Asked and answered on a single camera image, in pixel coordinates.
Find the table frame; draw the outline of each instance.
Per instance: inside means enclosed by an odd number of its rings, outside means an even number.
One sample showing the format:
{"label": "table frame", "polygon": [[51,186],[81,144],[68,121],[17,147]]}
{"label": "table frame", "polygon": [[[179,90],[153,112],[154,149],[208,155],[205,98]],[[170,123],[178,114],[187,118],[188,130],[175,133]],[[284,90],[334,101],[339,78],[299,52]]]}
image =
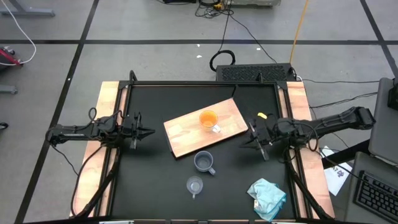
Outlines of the table frame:
{"label": "table frame", "polygon": [[[139,86],[157,86],[157,85],[260,85],[258,82],[103,82],[101,91],[99,93],[97,102],[97,118],[102,116],[109,116],[117,110],[123,111],[126,115],[128,108],[126,102],[129,102],[131,93],[131,85]],[[280,112],[283,117],[293,117],[295,119],[311,119],[311,114],[308,108],[307,96],[302,82],[280,82],[278,83],[281,88],[277,93],[280,101]],[[90,156],[100,146],[99,142],[88,142],[83,161]],[[91,199],[92,195],[98,189],[102,180],[106,177],[107,172],[110,170],[116,149],[102,149],[97,153],[83,169],[81,174],[76,196],[74,198],[75,212],[79,212],[86,203]],[[295,170],[301,176],[304,184],[307,186],[311,194],[315,197],[317,202],[330,216],[334,217],[333,207],[331,205],[329,192],[327,189],[326,178],[323,172],[322,160],[316,152],[311,152],[309,149],[302,149],[293,160]],[[115,189],[116,181],[112,181],[102,198],[98,202],[94,211],[90,216],[104,216],[111,213],[113,190]],[[317,218],[315,212],[310,208],[309,203],[303,197],[300,189],[291,180],[292,190],[296,193],[292,196],[295,201],[296,207],[295,216],[302,218]]]}

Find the yellow cable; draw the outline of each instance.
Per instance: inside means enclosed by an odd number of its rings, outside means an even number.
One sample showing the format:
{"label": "yellow cable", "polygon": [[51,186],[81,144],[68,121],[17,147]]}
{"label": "yellow cable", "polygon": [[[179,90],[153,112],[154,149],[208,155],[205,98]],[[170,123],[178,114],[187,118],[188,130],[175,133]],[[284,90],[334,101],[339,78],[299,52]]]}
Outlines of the yellow cable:
{"label": "yellow cable", "polygon": [[307,10],[307,6],[308,6],[308,0],[305,1],[303,13],[301,13],[300,23],[298,24],[298,27],[296,30],[296,36],[294,37],[294,42],[293,42],[292,52],[290,53],[289,63],[292,63],[292,60],[293,60],[294,47],[296,46],[297,37],[299,36],[299,31],[301,28],[301,24],[303,23],[303,20],[304,20],[304,15],[305,15],[305,11]]}

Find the white paper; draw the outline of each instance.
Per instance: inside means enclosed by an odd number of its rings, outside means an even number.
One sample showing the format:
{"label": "white paper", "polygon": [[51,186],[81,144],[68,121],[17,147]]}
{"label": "white paper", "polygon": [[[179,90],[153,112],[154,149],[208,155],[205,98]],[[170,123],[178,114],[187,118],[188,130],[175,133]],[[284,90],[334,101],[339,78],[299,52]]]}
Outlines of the white paper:
{"label": "white paper", "polygon": [[[325,156],[334,154],[334,152],[332,150],[330,150],[328,148],[328,146],[325,146],[322,149],[322,152],[324,153]],[[353,169],[346,162],[339,164],[339,165],[344,167],[345,169],[349,170],[350,172]],[[332,193],[334,196],[337,196],[337,193],[343,186],[344,182],[346,181],[347,177],[349,176],[349,173],[338,166],[334,166],[334,167],[325,169],[324,171],[325,171],[326,181],[328,182],[328,189],[329,189],[330,193]]]}

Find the orange cup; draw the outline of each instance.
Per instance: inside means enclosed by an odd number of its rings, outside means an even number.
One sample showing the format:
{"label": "orange cup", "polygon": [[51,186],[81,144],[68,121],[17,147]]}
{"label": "orange cup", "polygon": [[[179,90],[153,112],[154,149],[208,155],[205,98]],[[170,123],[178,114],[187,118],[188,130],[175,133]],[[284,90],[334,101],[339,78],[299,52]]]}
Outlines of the orange cup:
{"label": "orange cup", "polygon": [[214,131],[215,133],[219,133],[221,131],[221,128],[217,125],[217,114],[214,111],[203,111],[199,116],[199,121],[207,131]]}

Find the wooden cutting board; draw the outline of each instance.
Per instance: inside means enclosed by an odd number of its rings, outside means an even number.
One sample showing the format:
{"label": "wooden cutting board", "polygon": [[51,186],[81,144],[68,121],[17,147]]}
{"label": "wooden cutting board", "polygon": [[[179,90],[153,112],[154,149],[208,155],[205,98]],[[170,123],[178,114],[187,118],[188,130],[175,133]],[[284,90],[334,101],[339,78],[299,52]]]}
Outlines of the wooden cutting board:
{"label": "wooden cutting board", "polygon": [[[221,132],[205,131],[199,122],[202,111],[218,116]],[[164,123],[170,147],[176,158],[248,130],[234,100],[228,99]]]}

